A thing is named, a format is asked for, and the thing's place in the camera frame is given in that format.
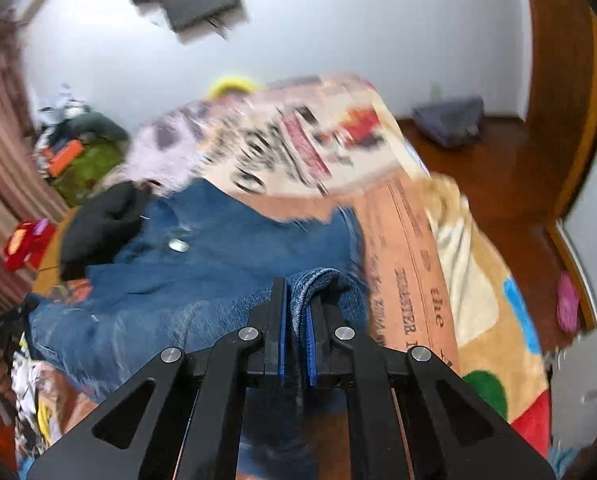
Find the metal pivot bolt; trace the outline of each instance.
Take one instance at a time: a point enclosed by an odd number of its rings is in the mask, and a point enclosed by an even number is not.
[[[238,336],[243,341],[251,341],[252,339],[256,339],[258,337],[258,330],[252,326],[246,326],[238,331]]]
[[[429,361],[431,359],[431,350],[426,346],[415,346],[411,349],[411,356],[416,361]]]
[[[161,352],[161,359],[166,363],[175,363],[181,358],[182,352],[173,346],[166,348]]]
[[[348,341],[356,335],[356,332],[354,332],[353,328],[350,328],[348,326],[339,326],[334,331],[334,335],[341,341]]]

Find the pink slipper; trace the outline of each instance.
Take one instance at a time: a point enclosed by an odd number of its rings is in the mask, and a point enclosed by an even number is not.
[[[556,320],[563,332],[578,332],[578,309],[581,297],[571,282],[567,272],[561,274],[558,282],[558,306],[556,307]]]

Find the blue pattern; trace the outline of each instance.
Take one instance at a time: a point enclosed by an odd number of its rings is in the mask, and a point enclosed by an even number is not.
[[[527,306],[525,305],[525,300],[523,300],[523,295],[521,294],[518,285],[513,278],[508,278],[505,280],[502,288],[505,292],[505,297],[514,309],[516,319],[518,319],[518,322],[523,329],[523,337],[525,338],[527,348],[529,348],[529,351],[532,352],[532,354],[540,355],[541,349],[540,343],[538,342],[538,335],[536,334],[536,328],[527,312]]]

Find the orange box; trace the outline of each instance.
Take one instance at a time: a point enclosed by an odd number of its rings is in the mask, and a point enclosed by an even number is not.
[[[62,150],[52,157],[48,173],[54,177],[59,176],[77,156],[83,153],[84,149],[80,140],[70,140]]]

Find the black cloth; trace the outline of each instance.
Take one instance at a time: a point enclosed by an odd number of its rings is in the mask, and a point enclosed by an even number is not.
[[[121,182],[89,199],[67,227],[60,254],[60,277],[85,277],[85,267],[111,263],[138,234],[151,189]]]

